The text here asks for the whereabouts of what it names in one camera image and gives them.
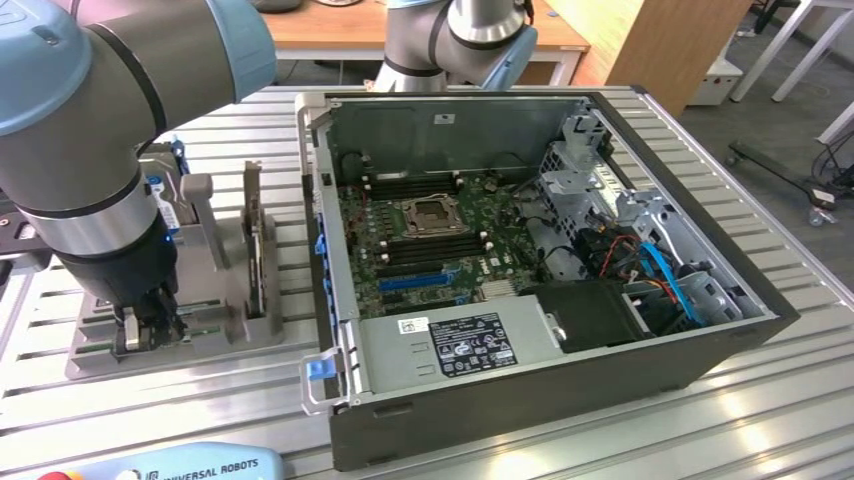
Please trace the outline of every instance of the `wooden cabinet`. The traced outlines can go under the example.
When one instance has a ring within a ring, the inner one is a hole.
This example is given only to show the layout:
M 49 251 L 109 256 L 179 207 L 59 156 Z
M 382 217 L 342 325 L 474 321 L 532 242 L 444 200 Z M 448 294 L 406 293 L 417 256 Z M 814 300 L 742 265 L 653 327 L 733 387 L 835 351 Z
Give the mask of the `wooden cabinet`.
M 752 0 L 548 2 L 590 43 L 573 85 L 641 85 L 680 115 Z

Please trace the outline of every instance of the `slotted aluminum surface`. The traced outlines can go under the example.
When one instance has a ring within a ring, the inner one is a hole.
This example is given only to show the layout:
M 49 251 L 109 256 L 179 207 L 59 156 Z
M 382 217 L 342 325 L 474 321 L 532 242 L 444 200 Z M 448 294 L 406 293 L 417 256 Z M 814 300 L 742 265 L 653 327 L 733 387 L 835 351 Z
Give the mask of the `slotted aluminum surface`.
M 327 420 L 307 417 L 299 406 L 298 360 L 318 348 L 301 133 L 295 92 L 270 88 L 175 134 L 187 143 L 191 170 L 214 174 L 221 217 L 238 214 L 243 162 L 263 164 L 287 340 L 181 368 L 70 382 L 63 370 L 79 287 L 59 265 L 14 279 L 0 303 L 0 476 L 30 476 L 199 440 L 274 448 L 289 477 L 311 479 L 853 476 L 852 294 L 657 104 L 626 88 L 602 93 L 802 312 L 766 345 L 733 357 L 684 391 L 385 466 L 335 472 Z M 649 181 L 624 146 L 616 149 L 633 181 Z M 5 330 L 5 319 L 15 318 Z

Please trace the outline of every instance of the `pcie slot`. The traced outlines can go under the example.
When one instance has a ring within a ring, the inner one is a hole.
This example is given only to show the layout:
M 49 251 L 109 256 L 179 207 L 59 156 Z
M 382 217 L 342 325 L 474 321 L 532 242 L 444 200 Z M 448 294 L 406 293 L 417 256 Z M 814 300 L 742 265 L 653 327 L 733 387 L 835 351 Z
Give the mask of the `pcie slot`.
M 391 305 L 393 303 L 401 303 L 401 302 L 404 302 L 404 300 L 405 299 L 404 299 L 404 294 L 402 293 L 387 293 L 381 298 L 381 302 L 383 303 L 383 305 Z
M 410 278 L 393 278 L 379 282 L 379 291 L 394 292 L 395 290 L 409 290 L 412 288 L 445 287 L 454 283 L 453 273 L 437 273 L 421 275 Z
M 402 315 L 405 313 L 422 312 L 425 310 L 436 310 L 437 308 L 448 308 L 457 306 L 456 300 L 446 300 L 442 302 L 422 303 L 420 305 L 406 305 L 386 309 L 386 315 Z
M 442 262 L 424 262 L 414 265 L 398 265 L 377 270 L 377 278 L 404 277 L 406 275 L 422 275 L 441 273 L 445 265 Z

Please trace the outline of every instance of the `blue cable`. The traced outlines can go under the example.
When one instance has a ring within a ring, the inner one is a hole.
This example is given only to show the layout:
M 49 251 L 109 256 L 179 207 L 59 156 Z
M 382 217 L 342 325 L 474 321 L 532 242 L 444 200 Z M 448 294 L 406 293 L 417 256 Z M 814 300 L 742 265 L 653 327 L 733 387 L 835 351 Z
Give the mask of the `blue cable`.
M 658 268 L 661 268 L 662 272 L 665 273 L 665 278 L 668 279 L 668 283 L 670 284 L 673 293 L 677 295 L 677 298 L 680 299 L 680 303 L 682 304 L 682 308 L 685 309 L 685 316 L 689 317 L 689 320 L 693 320 L 701 327 L 705 327 L 706 322 L 704 322 L 701 318 L 697 316 L 697 313 L 694 313 L 694 307 L 692 306 L 692 302 L 689 301 L 689 298 L 685 296 L 685 293 L 682 293 L 682 288 L 680 288 L 680 282 L 677 282 L 677 277 L 673 275 L 673 272 L 670 271 L 670 266 L 668 265 L 668 260 L 665 260 L 665 256 L 662 255 L 662 252 L 658 250 L 658 248 L 656 248 L 656 245 L 653 245 L 649 242 L 641 242 L 641 248 L 644 248 L 648 252 L 650 252 L 650 255 L 653 256 L 653 260 L 656 260 L 656 263 L 658 263 Z

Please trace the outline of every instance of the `blue pcie slot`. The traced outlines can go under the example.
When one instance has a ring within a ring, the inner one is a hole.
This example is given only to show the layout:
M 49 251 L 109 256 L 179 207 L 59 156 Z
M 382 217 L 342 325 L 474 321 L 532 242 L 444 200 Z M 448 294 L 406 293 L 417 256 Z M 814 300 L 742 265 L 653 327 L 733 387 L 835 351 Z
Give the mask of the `blue pcie slot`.
M 437 273 L 434 275 L 422 275 L 412 278 L 397 278 L 379 282 L 379 291 L 391 292 L 395 290 L 406 290 L 408 288 L 424 288 L 448 286 L 454 283 L 454 273 Z

